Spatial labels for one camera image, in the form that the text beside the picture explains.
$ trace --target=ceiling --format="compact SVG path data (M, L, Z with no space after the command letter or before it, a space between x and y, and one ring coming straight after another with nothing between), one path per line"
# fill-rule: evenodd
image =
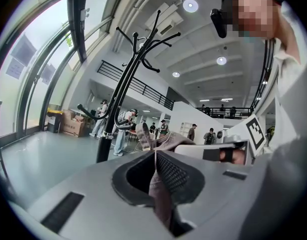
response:
M103 100L106 99L108 102L110 101L112 94L114 92L113 89L111 89L108 86L105 86L103 84L100 84L95 81L90 81L90 88L93 92L93 95L95 95L98 99ZM151 106L148 106L132 97L129 97L128 95L125 96L122 107L126 109L137 109L139 112L139 115L144 115L146 117L156 117L160 118L161 111L158 109L155 109Z
M147 36L149 31L145 22L157 11L162 3L169 6L179 0L149 0L135 18L127 35L138 32L139 36ZM255 96L262 72L264 43L260 39L246 40L228 26L227 37L218 37L211 21L213 8L220 9L221 0L195 0L199 8L189 13L180 4L177 13L183 22L163 36L166 38L177 32L180 37L170 41L172 47L160 45L153 49L147 59L159 65L159 73L170 86L177 86L176 91L185 94L196 106L200 100L207 100L209 107L220 106L220 99L232 98L226 103L229 106L250 106ZM131 53L130 44L122 43L121 49ZM225 56L227 63L218 65L216 60ZM180 77L172 77L179 72Z

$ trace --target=person wearing vr headset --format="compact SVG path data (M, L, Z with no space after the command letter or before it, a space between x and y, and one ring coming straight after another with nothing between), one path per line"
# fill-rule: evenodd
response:
M102 107L98 107L97 108L97 113L98 113L99 117L102 117L106 113L106 111L108 109L108 104L107 104L107 100L106 99L104 99L101 104L102 104ZM97 134L97 138L100 138L100 135L102 133L102 130L104 128L104 125L105 125L106 121L107 121L106 118L97 120L96 123L95 123L94 128L92 129L92 132L89 133L89 135L92 136L92 137L95 137L96 134Z
M281 46L273 58L278 65L275 94L275 135L269 148L274 151L297 137L281 99L307 68L307 33L290 6L278 0L222 0L223 24L232 25L239 35L264 40L279 39ZM220 37L219 25L214 22Z
M137 116L138 110L137 109L131 109L129 111L121 112L118 116L118 122L128 120L128 123L124 125L132 125L132 116ZM126 130L118 130L117 139L115 141L114 149L113 149L113 155L122 157L123 154L123 148L125 144L125 138L126 138Z

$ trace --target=coat rack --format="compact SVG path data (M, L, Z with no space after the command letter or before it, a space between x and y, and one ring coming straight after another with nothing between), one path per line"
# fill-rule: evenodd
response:
M133 41L132 41L119 27L116 28L116 30L119 31L131 44L132 56L127 65L123 64L123 66L126 66L126 68L123 71L118 81L117 87L115 88L112 94L112 97L110 99L110 103L108 106L108 110L106 111L106 113L103 116L97 117L89 113L81 104L77 106L79 110L83 111L88 117L94 120L100 120L109 115L107 123L104 127L104 131L101 133L101 136L100 136L98 151L97 151L97 159L96 159L97 163L108 160L110 146L111 146L111 142L113 139L112 131L113 131L114 125L120 130L129 130L131 128L131 125L124 125L128 122L128 120L118 122L118 115L121 109L121 105L126 96L127 90L129 88L129 85L136 73L136 70L139 64L142 63L145 68L159 73L160 70L157 68L153 68L152 65L149 63L149 61L145 58L147 53L149 53L152 49L154 49L155 47L161 44L165 44L171 47L172 45L167 43L167 41L175 37L179 37L181 35L180 32L178 32L177 34L169 36L164 40L157 40L157 39L154 40L154 37L156 33L158 32L158 29L156 28L156 26L157 26L157 22L158 22L160 13L161 11L158 10L157 16L154 21L153 28L148 37L138 38L138 33L134 32L132 35L133 37ZM139 40L145 40L145 41L143 45L139 48L139 50L137 50L137 41Z

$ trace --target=ceiling light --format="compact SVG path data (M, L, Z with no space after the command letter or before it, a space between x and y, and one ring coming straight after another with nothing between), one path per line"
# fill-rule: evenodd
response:
M227 63L227 59L223 56L217 58L217 64L218 65L225 65Z
M182 6L188 13L194 13L199 8L198 3L195 0L185 0L183 1Z
M179 74L179 72L173 72L172 73L172 75L175 77L175 78L178 78L178 77L180 77L180 74Z

